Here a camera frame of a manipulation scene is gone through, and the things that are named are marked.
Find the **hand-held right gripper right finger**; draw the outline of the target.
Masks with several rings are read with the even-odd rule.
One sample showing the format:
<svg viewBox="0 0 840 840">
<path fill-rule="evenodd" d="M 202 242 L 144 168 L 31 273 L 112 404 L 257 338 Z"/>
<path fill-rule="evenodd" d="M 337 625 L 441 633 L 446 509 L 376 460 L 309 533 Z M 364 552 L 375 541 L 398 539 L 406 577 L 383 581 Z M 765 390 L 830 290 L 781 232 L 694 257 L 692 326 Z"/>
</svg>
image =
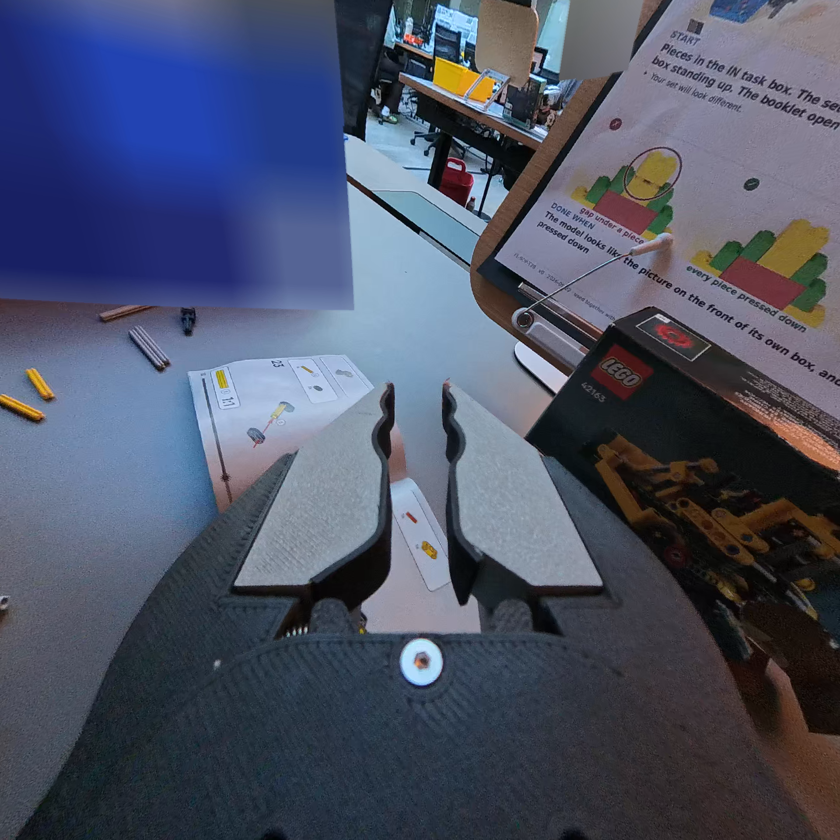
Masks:
<svg viewBox="0 0 840 840">
<path fill-rule="evenodd" d="M 590 596 L 604 583 L 538 450 L 462 388 L 442 391 L 448 567 L 458 603 Z"/>
</svg>

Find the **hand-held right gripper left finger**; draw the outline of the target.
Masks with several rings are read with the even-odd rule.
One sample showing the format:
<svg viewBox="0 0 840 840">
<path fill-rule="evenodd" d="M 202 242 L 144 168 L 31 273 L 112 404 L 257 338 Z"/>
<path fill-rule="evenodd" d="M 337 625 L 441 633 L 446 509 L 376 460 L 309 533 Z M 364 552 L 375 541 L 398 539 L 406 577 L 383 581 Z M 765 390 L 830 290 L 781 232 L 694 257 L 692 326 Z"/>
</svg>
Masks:
<svg viewBox="0 0 840 840">
<path fill-rule="evenodd" d="M 301 446 L 234 580 L 247 595 L 354 610 L 391 568 L 394 386 L 376 386 Z"/>
</svg>

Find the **open lego instruction booklet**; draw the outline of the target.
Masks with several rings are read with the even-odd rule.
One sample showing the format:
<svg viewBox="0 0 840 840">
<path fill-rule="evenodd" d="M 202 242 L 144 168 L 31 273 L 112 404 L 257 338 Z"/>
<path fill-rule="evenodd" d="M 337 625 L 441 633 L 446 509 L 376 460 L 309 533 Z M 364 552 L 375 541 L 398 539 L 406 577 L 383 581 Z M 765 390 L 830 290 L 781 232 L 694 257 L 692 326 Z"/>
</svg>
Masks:
<svg viewBox="0 0 840 840">
<path fill-rule="evenodd" d="M 346 355 L 242 360 L 188 374 L 208 473 L 225 512 L 279 457 L 293 453 L 373 390 Z M 403 440 L 392 431 L 392 569 L 362 605 L 376 632 L 477 628 L 457 604 L 445 534 L 409 477 Z"/>
</svg>

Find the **black lego set box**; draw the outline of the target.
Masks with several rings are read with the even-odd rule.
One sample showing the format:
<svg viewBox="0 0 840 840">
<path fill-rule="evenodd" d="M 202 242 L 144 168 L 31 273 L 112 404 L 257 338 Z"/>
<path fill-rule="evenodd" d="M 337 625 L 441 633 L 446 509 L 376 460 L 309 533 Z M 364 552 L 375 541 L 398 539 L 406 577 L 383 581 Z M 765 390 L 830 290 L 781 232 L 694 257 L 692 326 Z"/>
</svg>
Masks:
<svg viewBox="0 0 840 840">
<path fill-rule="evenodd" d="M 658 308 L 606 329 L 527 434 L 634 530 L 741 670 L 839 732 L 838 421 Z"/>
</svg>

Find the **dark lego set box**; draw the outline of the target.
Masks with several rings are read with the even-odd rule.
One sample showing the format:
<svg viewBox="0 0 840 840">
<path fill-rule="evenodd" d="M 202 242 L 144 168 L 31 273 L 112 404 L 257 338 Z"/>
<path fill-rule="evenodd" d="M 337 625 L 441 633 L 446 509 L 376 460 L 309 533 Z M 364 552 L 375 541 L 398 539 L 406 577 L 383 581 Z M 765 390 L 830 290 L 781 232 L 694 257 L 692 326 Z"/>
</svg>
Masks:
<svg viewBox="0 0 840 840">
<path fill-rule="evenodd" d="M 508 83 L 502 118 L 522 130 L 532 130 L 537 123 L 547 80 L 531 74 L 525 84 L 516 87 Z"/>
</svg>

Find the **red bucket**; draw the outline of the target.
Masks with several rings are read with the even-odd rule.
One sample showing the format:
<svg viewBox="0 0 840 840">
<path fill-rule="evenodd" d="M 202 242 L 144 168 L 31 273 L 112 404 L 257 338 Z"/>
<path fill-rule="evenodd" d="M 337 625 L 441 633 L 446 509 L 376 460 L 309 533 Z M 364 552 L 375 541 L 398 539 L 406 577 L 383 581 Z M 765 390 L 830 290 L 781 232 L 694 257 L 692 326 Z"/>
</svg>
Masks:
<svg viewBox="0 0 840 840">
<path fill-rule="evenodd" d="M 465 161 L 448 157 L 437 189 L 456 204 L 467 207 L 474 186 L 474 176 Z"/>
</svg>

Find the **wooden office desk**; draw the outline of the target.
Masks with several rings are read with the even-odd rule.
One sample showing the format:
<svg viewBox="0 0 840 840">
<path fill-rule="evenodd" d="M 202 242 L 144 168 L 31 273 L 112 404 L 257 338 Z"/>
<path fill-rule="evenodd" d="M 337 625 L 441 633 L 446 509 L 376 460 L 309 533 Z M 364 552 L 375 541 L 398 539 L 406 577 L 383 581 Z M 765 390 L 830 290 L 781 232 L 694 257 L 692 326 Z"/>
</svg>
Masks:
<svg viewBox="0 0 840 840">
<path fill-rule="evenodd" d="M 505 188 L 510 190 L 547 138 L 544 126 L 523 129 L 504 120 L 497 105 L 484 111 L 431 81 L 404 73 L 400 81 L 416 93 L 417 117 L 439 133 L 427 178 L 434 188 L 440 187 L 455 141 L 485 155 L 491 161 L 490 173 L 503 175 Z"/>
</svg>

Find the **printed instruction sheet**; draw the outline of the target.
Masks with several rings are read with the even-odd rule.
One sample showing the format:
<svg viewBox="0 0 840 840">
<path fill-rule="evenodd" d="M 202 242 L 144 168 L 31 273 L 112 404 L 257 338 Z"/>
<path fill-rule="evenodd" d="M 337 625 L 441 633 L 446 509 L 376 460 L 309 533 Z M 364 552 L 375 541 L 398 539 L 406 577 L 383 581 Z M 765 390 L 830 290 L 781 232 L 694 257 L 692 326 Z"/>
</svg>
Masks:
<svg viewBox="0 0 840 840">
<path fill-rule="evenodd" d="M 494 255 L 604 330 L 662 310 L 838 417 L 839 3 L 670 2 Z"/>
</svg>

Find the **yellow plastic bin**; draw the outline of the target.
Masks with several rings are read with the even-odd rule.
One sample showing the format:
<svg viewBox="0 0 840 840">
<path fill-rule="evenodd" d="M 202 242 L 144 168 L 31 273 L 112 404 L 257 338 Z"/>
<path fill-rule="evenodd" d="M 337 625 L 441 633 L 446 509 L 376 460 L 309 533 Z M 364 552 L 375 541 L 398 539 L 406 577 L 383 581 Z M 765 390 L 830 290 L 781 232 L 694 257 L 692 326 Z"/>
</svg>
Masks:
<svg viewBox="0 0 840 840">
<path fill-rule="evenodd" d="M 454 61 L 436 57 L 434 59 L 433 84 L 456 96 L 464 97 L 479 74 Z"/>
</svg>

